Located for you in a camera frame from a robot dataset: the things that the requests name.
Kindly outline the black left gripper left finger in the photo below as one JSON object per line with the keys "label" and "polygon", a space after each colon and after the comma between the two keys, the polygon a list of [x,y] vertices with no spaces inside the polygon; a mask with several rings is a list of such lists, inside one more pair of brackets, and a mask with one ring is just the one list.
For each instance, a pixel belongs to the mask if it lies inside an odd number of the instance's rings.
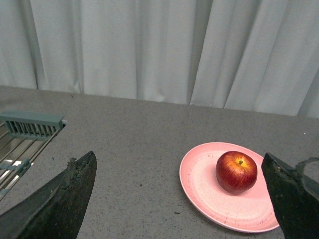
{"label": "black left gripper left finger", "polygon": [[97,159],[89,151],[0,216],[2,239],[75,239],[94,187]]}

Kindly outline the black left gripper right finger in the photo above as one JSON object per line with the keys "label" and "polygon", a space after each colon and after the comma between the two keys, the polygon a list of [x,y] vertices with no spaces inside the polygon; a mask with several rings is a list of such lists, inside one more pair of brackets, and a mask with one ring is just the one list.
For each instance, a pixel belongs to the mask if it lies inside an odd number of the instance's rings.
{"label": "black left gripper right finger", "polygon": [[275,217],[286,239],[319,237],[319,183],[304,174],[317,157],[299,162],[295,168],[266,153],[262,172]]}

